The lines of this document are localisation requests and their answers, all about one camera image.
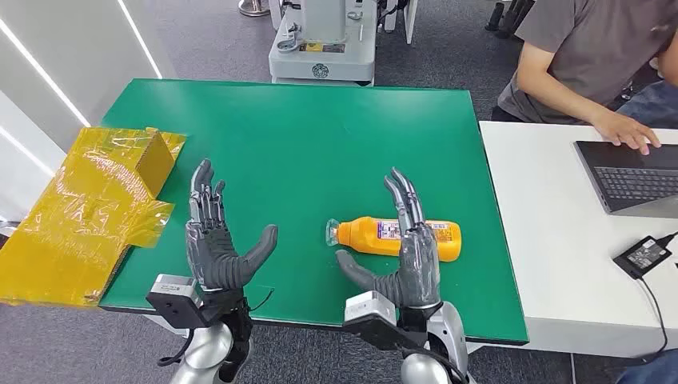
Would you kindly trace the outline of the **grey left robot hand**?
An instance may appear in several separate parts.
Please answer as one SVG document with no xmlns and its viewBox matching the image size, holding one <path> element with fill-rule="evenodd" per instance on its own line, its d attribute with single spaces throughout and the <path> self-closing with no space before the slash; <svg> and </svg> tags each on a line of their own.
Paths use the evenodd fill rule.
<svg viewBox="0 0 678 384">
<path fill-rule="evenodd" d="M 225 220 L 225 181 L 213 184 L 208 158 L 193 172 L 185 244 L 189 267 L 205 291 L 239 290 L 246 286 L 277 246 L 278 227 L 264 228 L 257 243 L 240 255 Z"/>
</svg>

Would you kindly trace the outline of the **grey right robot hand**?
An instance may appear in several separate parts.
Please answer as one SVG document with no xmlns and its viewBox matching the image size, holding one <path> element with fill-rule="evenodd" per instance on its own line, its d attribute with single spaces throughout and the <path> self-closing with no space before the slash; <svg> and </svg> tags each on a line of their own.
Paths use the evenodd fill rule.
<svg viewBox="0 0 678 384">
<path fill-rule="evenodd" d="M 425 222 L 416 188 L 396 167 L 384 177 L 384 184 L 392 195 L 401 234 L 398 269 L 376 275 L 359 265 L 346 250 L 335 252 L 337 263 L 360 289 L 374 290 L 398 308 L 435 306 L 441 301 L 437 241 L 432 227 Z"/>
</svg>

